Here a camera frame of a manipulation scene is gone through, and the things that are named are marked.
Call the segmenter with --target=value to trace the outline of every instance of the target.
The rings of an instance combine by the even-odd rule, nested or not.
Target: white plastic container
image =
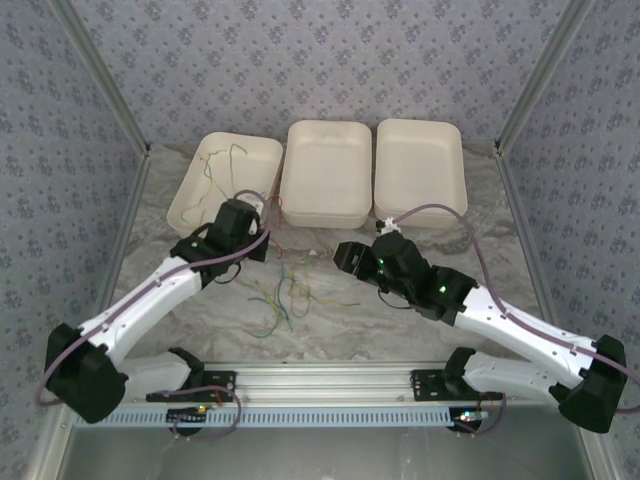
[[[378,125],[375,214],[384,220],[425,203],[467,211],[460,131],[450,123],[388,119]],[[457,220],[439,209],[418,212],[401,225],[451,228]]]
[[[358,228],[371,210],[371,130],[303,120],[289,129],[280,196],[297,227]]]
[[[188,236],[213,222],[220,205],[240,190],[273,195],[282,150],[271,138],[223,132],[204,137],[167,212],[171,228]]]

